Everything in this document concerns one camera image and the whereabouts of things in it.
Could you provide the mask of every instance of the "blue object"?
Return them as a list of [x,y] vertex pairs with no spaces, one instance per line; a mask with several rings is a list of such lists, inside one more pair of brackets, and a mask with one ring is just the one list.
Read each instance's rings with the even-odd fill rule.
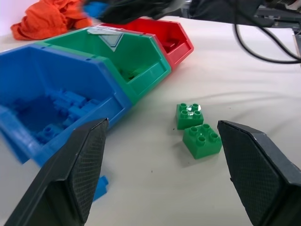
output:
[[0,53],[0,132],[22,163],[43,166],[75,128],[99,118],[110,128],[131,107],[99,60],[35,44]]
[[108,6],[108,4],[103,2],[91,1],[89,5],[85,5],[83,9],[90,17],[97,18],[101,16]]
[[93,201],[95,201],[96,199],[99,199],[101,196],[103,196],[104,194],[107,193],[107,185],[108,184],[109,184],[109,181],[106,176],[102,176],[99,178]]

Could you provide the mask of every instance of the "black wire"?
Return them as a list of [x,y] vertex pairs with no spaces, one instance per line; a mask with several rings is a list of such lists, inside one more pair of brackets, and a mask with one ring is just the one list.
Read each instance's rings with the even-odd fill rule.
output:
[[[270,31],[268,31],[267,29],[263,28],[262,25],[258,22],[256,22],[255,20],[253,20],[251,17],[249,17],[248,15],[246,15],[244,12],[242,12],[239,9],[239,3],[238,0],[235,0],[235,4],[231,4],[229,0],[227,0],[227,2],[234,8],[234,33],[235,36],[240,44],[240,46],[246,51],[248,52],[250,55],[252,55],[255,58],[258,58],[260,60],[266,61],[266,62],[270,62],[270,63],[275,63],[275,64],[299,64],[301,63],[301,58],[299,58],[298,56],[294,55],[292,52],[290,52],[281,41],[279,41]],[[245,18],[246,20],[248,20],[249,22],[251,22],[252,24],[254,24],[258,29],[262,30],[266,35],[268,35],[270,38],[272,38],[272,40],[290,57],[296,59],[294,61],[282,61],[282,60],[274,60],[274,59],[269,59],[263,56],[260,56],[256,53],[254,53],[242,40],[239,29],[238,29],[238,15],[241,15],[243,18]]]

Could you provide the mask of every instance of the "stacked bins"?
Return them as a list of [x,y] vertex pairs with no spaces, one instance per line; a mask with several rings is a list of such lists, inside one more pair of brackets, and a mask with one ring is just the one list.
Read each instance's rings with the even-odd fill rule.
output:
[[104,62],[133,104],[157,86],[171,67],[151,36],[118,32],[114,45],[108,35],[90,34],[86,29],[38,42],[50,48]]
[[137,34],[155,35],[158,46],[174,70],[191,52],[193,45],[180,23],[139,18],[128,24],[101,24]]
[[79,125],[132,106],[103,61],[28,45],[0,53],[0,132],[20,162],[42,166]]

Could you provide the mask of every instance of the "orange fabric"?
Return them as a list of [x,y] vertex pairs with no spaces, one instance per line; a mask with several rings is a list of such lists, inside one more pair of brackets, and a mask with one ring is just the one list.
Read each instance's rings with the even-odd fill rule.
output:
[[20,23],[10,27],[17,40],[42,40],[92,24],[80,10],[81,0],[40,0],[26,10]]

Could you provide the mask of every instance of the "white table surface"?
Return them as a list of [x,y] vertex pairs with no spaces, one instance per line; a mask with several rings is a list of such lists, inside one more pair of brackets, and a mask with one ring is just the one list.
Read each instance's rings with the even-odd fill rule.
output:
[[[266,132],[301,167],[301,68],[246,54],[230,24],[170,17],[182,23],[194,52],[108,134],[102,173],[108,193],[93,203],[87,226],[250,226],[230,182],[223,151],[196,161],[175,129],[177,103],[202,105],[205,122],[242,123]],[[272,29],[296,52],[290,29]],[[287,59],[263,34],[242,27],[256,52]],[[25,44],[0,38],[1,50]],[[39,168],[20,165],[0,142],[0,224],[4,224]]]

